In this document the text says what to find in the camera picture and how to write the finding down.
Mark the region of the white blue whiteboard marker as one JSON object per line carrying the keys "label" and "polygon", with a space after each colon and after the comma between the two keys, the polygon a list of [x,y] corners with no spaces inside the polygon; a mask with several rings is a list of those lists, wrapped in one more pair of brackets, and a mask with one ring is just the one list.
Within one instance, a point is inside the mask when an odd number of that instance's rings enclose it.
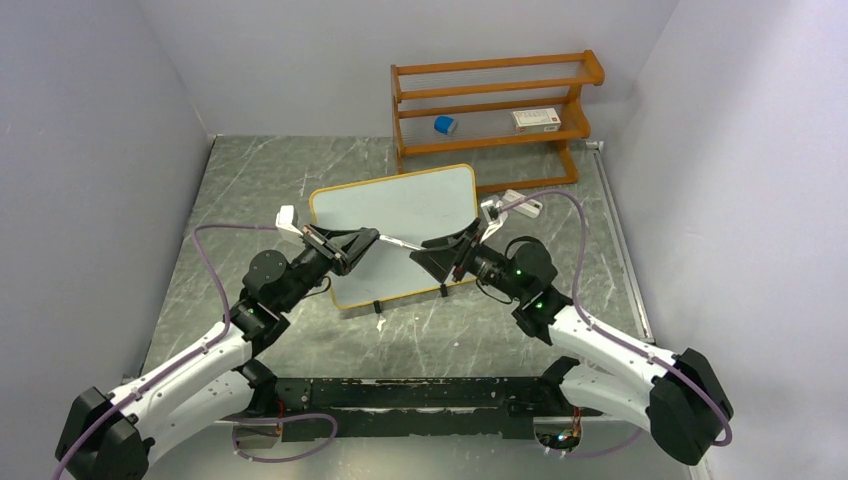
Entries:
{"label": "white blue whiteboard marker", "polygon": [[384,234],[381,234],[379,236],[378,240],[383,242],[383,243],[386,243],[386,244],[389,244],[389,245],[392,245],[392,246],[395,246],[395,247],[403,248],[403,249],[406,249],[406,250],[411,250],[411,251],[421,251],[421,250],[423,250],[423,247],[421,245],[414,244],[414,243],[411,243],[411,242],[408,242],[408,241],[405,241],[405,240],[401,240],[401,239],[398,239],[398,238],[395,238],[395,237],[391,237],[391,236],[388,236],[388,235],[384,235]]}

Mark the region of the yellow framed whiteboard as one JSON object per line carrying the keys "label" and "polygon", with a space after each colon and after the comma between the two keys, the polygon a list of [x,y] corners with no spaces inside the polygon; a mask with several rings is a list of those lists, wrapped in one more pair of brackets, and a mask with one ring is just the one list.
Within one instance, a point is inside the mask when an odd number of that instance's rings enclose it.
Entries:
{"label": "yellow framed whiteboard", "polygon": [[[332,230],[370,227],[419,245],[465,228],[478,215],[475,174],[467,164],[319,189],[309,199],[313,223]],[[440,283],[406,248],[377,241],[330,289],[342,310],[437,291]]]}

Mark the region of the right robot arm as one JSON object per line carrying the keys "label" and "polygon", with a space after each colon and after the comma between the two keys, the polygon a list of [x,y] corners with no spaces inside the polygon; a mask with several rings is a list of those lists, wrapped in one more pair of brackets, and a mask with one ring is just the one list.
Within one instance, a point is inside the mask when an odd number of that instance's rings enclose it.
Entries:
{"label": "right robot arm", "polygon": [[648,432],[661,450],[689,466],[711,447],[728,443],[733,408],[705,355],[639,341],[580,309],[554,286],[558,271],[540,240],[518,237],[508,255],[483,239],[474,220],[459,232],[424,241],[410,258],[438,281],[474,276],[515,301],[512,316],[526,336],[577,355],[563,376],[541,385],[540,402],[548,412],[574,406],[609,414]]}

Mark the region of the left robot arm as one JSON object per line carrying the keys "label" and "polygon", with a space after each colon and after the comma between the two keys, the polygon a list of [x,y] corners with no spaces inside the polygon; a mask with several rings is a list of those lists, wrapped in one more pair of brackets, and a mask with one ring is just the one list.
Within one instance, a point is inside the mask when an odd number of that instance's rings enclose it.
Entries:
{"label": "left robot arm", "polygon": [[275,375],[257,357],[289,328],[291,312],[329,274],[345,276],[380,234],[279,224],[301,244],[292,260],[256,254],[235,303],[189,347],[104,393],[91,387],[72,402],[52,476],[141,479],[167,453],[218,420],[261,416],[277,400]]}

